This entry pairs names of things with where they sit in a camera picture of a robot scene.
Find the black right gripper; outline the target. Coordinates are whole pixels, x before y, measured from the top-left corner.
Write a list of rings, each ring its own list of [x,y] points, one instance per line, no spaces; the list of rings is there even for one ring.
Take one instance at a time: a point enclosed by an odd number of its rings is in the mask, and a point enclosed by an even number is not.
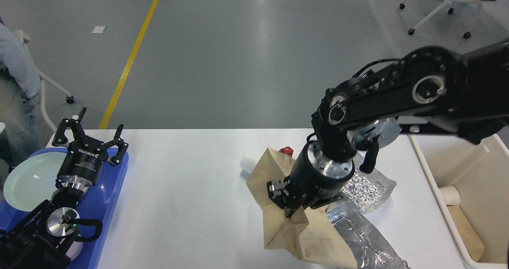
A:
[[[266,183],[269,199],[291,218],[298,208],[318,209],[344,199],[342,188],[352,178],[352,158],[337,162],[326,157],[317,141],[305,144],[295,160],[290,175]]]

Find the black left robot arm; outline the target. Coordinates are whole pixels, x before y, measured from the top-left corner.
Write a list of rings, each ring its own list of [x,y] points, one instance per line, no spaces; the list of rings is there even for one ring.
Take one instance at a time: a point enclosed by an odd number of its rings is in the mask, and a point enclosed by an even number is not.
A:
[[[65,269],[75,242],[100,238],[103,222],[82,217],[78,204],[96,185],[105,163],[122,163],[129,144],[121,136],[123,124],[108,142],[87,135],[81,125],[86,111],[82,108],[58,125],[52,145],[67,148],[67,153],[56,175],[56,191],[2,235],[2,269]]]

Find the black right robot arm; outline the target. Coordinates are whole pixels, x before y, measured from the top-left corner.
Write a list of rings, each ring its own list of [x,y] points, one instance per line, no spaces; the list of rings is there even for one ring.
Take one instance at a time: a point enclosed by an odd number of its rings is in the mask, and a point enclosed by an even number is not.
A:
[[[291,218],[342,198],[355,169],[372,173],[400,134],[454,135],[478,145],[508,125],[508,40],[458,54],[426,46],[371,62],[329,88],[311,115],[313,135],[269,201]],[[389,64],[373,72],[371,66]]]

